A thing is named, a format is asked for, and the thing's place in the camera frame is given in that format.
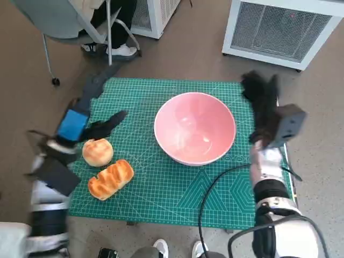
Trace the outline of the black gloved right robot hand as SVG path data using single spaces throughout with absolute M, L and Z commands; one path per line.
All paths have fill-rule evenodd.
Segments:
M 268 126 L 277 107 L 279 95 L 278 76 L 273 75 L 269 80 L 252 70 L 241 76 L 242 95 L 251 105 L 254 117 L 254 132 L 249 141 L 256 143 L 262 141 L 266 148 L 273 139 Z

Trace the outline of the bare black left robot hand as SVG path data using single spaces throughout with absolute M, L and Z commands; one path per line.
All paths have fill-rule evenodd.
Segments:
M 72 99 L 56 130 L 55 139 L 62 145 L 73 147 L 79 142 L 99 140 L 108 137 L 127 116 L 127 111 L 121 110 L 106 121 L 96 121 L 88 127 L 91 117 L 91 101 L 99 98 L 104 91 L 105 82 L 117 71 L 110 65 L 104 71 L 89 78 L 83 87 L 79 98 Z

